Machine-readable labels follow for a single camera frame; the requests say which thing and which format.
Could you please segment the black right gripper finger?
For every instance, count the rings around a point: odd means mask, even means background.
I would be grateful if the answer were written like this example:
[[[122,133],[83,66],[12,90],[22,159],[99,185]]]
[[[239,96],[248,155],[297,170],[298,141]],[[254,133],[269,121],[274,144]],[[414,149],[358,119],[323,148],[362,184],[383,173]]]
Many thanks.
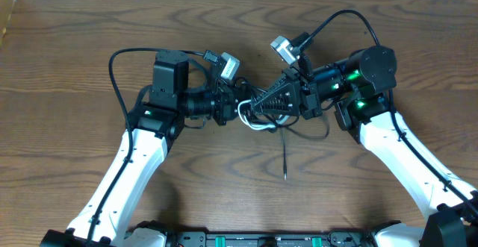
[[[295,69],[285,69],[276,82],[261,95],[262,98],[269,97],[291,97],[296,94],[298,89],[298,79],[300,74]]]
[[[298,90],[292,83],[276,84],[253,100],[251,108],[257,114],[299,116]]]

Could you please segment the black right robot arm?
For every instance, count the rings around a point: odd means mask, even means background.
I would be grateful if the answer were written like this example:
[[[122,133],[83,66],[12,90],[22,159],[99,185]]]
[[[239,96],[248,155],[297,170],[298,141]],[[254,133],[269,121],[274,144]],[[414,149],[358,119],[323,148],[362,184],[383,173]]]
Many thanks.
[[[389,222],[373,229],[372,246],[476,246],[477,189],[449,170],[413,134],[394,105],[397,59],[392,49],[372,46],[312,69],[304,60],[251,101],[254,114],[301,116],[323,113],[329,101],[341,130],[375,154],[406,189],[422,213],[424,228]]]

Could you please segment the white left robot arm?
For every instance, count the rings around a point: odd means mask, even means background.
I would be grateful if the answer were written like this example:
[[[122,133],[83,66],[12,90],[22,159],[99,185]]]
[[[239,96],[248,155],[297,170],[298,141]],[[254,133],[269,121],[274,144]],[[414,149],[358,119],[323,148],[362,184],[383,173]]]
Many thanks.
[[[172,246],[151,225],[128,230],[156,169],[165,161],[186,119],[225,125],[238,115],[245,90],[233,79],[240,65],[228,53],[156,49],[152,84],[124,110],[125,133],[111,166],[83,210],[64,232],[50,230],[42,246]]]

